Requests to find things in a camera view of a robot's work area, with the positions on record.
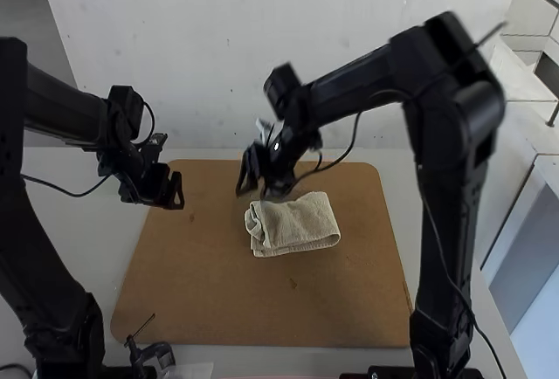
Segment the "table surface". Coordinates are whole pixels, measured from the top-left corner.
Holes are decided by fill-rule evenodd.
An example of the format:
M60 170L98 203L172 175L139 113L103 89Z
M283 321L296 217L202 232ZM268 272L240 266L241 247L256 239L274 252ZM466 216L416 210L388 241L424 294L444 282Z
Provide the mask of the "table surface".
M238 159L239 153L233 149L167 150L161 160ZM324 152L326 159L340 153L338 150ZM412 153L407 149L356 149L348 161L368 162L378 169L405 278L414 300L418 287L422 206ZM26 148L22 172L71 191L86 190L98 180L94 155L75 148ZM105 362L108 365L128 362L128 352L110 334L109 322L148 212L145 206L120 203L117 188L118 183L111 179L92 195L74 199L28 183L33 207L60 257L100 305L105 319ZM478 323L491 338L508 377L525 378L478 264L474 262L474 265L472 299ZM0 331L0 364L23 362L31 367L32 360L23 347L21 327L3 300L0 300ZM486 379L499 378L493 357L477 334L471 349L469 366L479 369ZM213 362L214 378L262 375L337 377L342 372L366 372L373 364L412 365L408 348L174 346L174 351L177 364Z

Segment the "brown cork mat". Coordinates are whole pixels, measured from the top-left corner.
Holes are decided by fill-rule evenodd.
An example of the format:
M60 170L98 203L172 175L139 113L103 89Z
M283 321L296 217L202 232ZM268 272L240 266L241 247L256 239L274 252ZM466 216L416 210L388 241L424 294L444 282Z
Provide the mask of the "brown cork mat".
M304 162L302 172L314 167ZM409 346L411 303L380 177L341 163L292 193L322 190L342 233L326 250L252 256L237 199L239 162L180 160L184 210L150 209L116 304L124 341L342 348Z

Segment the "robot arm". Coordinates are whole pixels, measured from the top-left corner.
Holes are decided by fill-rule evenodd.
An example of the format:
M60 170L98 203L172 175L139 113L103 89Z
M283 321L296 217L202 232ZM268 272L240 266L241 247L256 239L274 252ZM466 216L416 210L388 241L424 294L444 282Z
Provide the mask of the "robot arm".
M264 196L284 196L298 182L296 162L321 147L321 126L402 104L424 200L421 272L410 319L415 370L422 379L458 377L473 338L470 275L480 193L505 108L476 45L445 13L306 85L283 65L264 89L284 126L269 145L255 142L245 151L238 195L258 188L263 178Z
M113 86L106 100L73 89L29 65L25 43L0 38L0 293L24 327L42 379L143 379L155 370L136 359L133 368L103 368L101 311L66 270L21 178L24 127L95 152L99 175L121 181L122 201L182 209L180 173L169 178L169 166L157 162L167 135L132 143L144 104L130 86Z

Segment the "black cable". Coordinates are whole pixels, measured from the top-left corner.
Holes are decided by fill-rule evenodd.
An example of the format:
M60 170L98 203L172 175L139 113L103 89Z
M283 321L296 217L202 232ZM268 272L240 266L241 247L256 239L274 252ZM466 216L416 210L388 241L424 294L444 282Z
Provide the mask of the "black cable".
M66 194L67 196L80 198L83 196L87 196L88 194L93 193L95 190L97 190L101 186L101 184L103 184L108 179L108 177L110 177L110 175L105 176L101 181L96 183L91 189L84 191L83 193L72 193L71 191L68 191L67 189L63 189L62 187L59 187L56 184L49 183L48 181L41 180L39 178L35 178L34 176L27 176L25 174L22 174L21 177L24 180L31 181L32 183L41 184L46 187L50 187L51 189L55 189L56 191Z
M470 57L474 52L476 52L482 45L484 45L489 38L494 36L498 31L500 31L503 27L507 25L506 21L498 23L494 26L490 31L487 32L485 36L483 36L480 41L474 43L473 46L464 52L462 57L454 62L452 65L448 66L444 69L443 72L439 73L438 75L433 76L430 80L428 80L425 84L423 84L419 89L412 95L412 98L417 98L427 92L432 86L434 86L437 82L439 82L444 76L446 76L450 72L454 72L460 65L464 63L466 59Z
M470 318L470 322L472 322L473 327L478 332L478 334L481 336L483 341L486 342L486 345L489 347L489 350L491 350L493 358L495 359L495 362L497 363L497 366L499 367L500 375L503 377L503 379L507 379L507 375L505 374L505 369L500 364L499 356L497 355L497 352L495 351L495 348L493 347L493 344L491 343L491 340L489 340L489 337L487 337L486 333L483 332L483 330L478 325L477 320L475 319L475 314L473 313L472 306L468 303L466 297L464 296L462 291L459 289L459 287L456 286L456 283L454 283L452 281L451 275L448 272L448 268L446 266L445 254L443 253L443 245L442 245L442 242L440 240L440 236L438 234L437 225L435 224L435 219L434 219L434 217L431 213L431 208L429 207L429 204L427 203L427 199L425 198L425 194L424 194L424 191L423 191L423 187L421 186L421 183L418 183L418 188L419 188L419 195L421 196L421 200L423 201L423 204L425 206L425 210L427 211L427 216L429 217L429 220L431 221L431 226L432 226L433 231L435 233L435 239L437 241L437 247L438 247L438 255L440 257L441 264L442 264L443 269L445 271L446 280L448 281L452 290L460 298L460 301L462 302L462 305L464 305L464 308L466 309L466 311L468 313L468 318Z
M383 89L381 91L378 91L378 92L374 93L373 95L371 95L369 97L369 100L372 100L373 98L375 98L379 95L385 95L387 93L394 93L396 95L404 96L407 100L409 100L411 98L411 96L407 92L405 92L401 89L387 88L387 89ZM351 142L349 143L348 148L346 149L346 151L343 154L341 154L335 161L332 161L327 166L322 167L322 168L320 168L321 163L322 163L322 152L319 151L319 160L318 160L318 163L316 164L316 166L314 167L314 169L311 169L310 171L302 174L297 179L295 179L295 181L293 181L293 184L291 184L289 189L284 192L285 196L287 196L289 193L291 193L293 191L293 189L295 188L295 186L299 182L301 182L302 180L307 178L308 176L311 176L312 174L317 174L317 173L322 172L322 171L326 171L327 169L331 169L332 167L334 167L335 165L337 165L338 163L343 161L343 159L346 156L349 155L349 152L351 152L351 149L353 149L353 147L355 145L355 139L357 137L357 127L359 126L359 119L361 118L362 113L363 113L363 111L361 111L361 112L359 112L355 115L355 122L353 123L353 134L351 135Z
M272 133L274 128L276 127L275 124L272 124L272 128L270 129L270 133L268 133L268 138L266 139L266 147L268 147L268 145L270 144L270 139L272 139Z
M149 130L148 136L143 141L141 141L140 143L133 143L133 145L136 146L137 148L141 148L141 147L147 145L148 142L149 142L149 139L151 139L151 135L154 133L154 130L155 130L154 110L151 109L151 107L149 106L149 104L146 101L143 101L143 105L148 109L148 113L151 117L151 129Z
M322 163L322 151L318 151L318 162L316 163L316 166L314 167L315 171L318 171L318 168L321 167L321 163Z
M3 370L10 370L10 369L22 371L28 377L28 379L32 379L33 377L33 374L23 364L10 363L10 364L4 364L3 366L0 366L0 372Z

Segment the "folded towel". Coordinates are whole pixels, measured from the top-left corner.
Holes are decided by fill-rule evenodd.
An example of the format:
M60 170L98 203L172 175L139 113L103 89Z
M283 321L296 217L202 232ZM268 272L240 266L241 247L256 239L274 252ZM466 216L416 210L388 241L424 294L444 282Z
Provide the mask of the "folded towel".
M294 202L252 202L245 226L255 257L319 250L340 241L340 228L323 192L307 193Z

